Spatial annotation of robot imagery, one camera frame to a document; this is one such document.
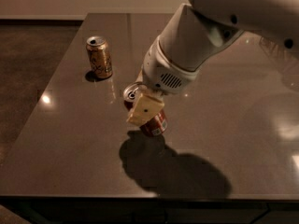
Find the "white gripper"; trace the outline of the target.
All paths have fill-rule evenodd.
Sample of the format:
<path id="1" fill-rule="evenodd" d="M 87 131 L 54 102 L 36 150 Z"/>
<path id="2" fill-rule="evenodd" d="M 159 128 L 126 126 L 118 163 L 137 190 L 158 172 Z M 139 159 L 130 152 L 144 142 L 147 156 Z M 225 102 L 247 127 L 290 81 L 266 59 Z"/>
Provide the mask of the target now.
<path id="1" fill-rule="evenodd" d="M 154 40 L 147 51 L 136 82 L 165 94 L 178 94 L 195 81 L 198 71 L 187 71 L 170 62 L 163 53 L 160 37 Z M 142 126 L 153 119 L 164 108 L 163 96 L 159 92 L 141 91 L 133 101 L 127 121 Z"/>

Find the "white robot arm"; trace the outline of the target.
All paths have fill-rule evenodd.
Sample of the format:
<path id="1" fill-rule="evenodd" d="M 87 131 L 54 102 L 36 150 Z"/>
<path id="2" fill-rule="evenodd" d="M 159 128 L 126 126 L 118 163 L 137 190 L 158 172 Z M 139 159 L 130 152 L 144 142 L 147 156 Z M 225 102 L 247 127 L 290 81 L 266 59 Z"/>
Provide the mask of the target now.
<path id="1" fill-rule="evenodd" d="M 142 126 L 164 108 L 163 96 L 194 81 L 199 67 L 249 31 L 299 54 L 299 0 L 188 0 L 147 51 L 128 121 Z"/>

